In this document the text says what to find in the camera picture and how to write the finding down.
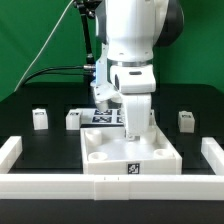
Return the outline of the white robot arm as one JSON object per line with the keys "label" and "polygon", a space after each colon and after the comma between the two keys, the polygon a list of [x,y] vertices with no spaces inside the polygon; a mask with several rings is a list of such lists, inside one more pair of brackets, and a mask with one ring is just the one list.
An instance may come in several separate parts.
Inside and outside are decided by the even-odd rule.
{"label": "white robot arm", "polygon": [[171,45],[183,26],[179,0],[102,0],[96,9],[102,53],[96,62],[94,100],[101,111],[109,101],[121,105],[130,140],[149,129],[151,93],[156,90],[153,48]]}

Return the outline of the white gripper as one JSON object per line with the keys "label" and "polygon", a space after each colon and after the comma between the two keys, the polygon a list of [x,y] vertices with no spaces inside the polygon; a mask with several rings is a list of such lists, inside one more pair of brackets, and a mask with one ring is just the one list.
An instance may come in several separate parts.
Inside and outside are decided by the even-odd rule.
{"label": "white gripper", "polygon": [[135,136],[145,133],[149,126],[152,97],[156,90],[153,66],[110,68],[110,79],[121,97],[125,138],[134,141]]}

